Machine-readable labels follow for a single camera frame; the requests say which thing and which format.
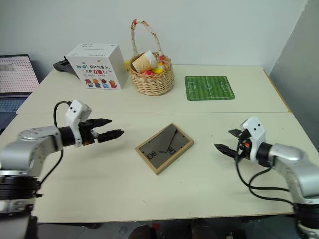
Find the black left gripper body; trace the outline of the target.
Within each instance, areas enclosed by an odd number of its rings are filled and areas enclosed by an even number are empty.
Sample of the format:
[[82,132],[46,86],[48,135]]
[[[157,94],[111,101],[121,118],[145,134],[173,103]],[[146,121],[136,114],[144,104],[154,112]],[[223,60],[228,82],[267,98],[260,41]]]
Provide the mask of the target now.
[[83,146],[95,143],[95,139],[99,136],[98,133],[93,130],[95,126],[96,120],[87,120],[86,122],[79,123],[79,131]]

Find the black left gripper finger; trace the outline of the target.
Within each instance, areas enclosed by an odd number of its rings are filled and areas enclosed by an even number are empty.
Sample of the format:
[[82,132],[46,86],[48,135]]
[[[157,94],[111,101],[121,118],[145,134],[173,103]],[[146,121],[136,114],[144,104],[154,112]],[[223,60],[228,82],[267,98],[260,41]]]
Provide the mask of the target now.
[[117,139],[123,134],[124,134],[124,131],[122,131],[121,129],[111,130],[106,133],[99,134],[97,137],[97,141],[98,143],[103,143],[106,141]]
[[91,127],[102,127],[105,126],[106,124],[111,123],[112,120],[109,119],[104,119],[104,118],[98,118],[98,119],[89,119],[87,120],[87,123],[91,126]]

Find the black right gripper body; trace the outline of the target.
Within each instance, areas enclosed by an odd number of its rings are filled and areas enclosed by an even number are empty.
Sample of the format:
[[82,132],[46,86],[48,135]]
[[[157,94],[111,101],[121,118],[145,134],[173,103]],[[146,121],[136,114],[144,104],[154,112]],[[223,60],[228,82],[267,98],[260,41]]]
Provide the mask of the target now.
[[243,130],[239,136],[239,149],[242,150],[240,156],[245,159],[250,159],[250,152],[252,148],[252,142],[250,140],[250,133],[247,129]]

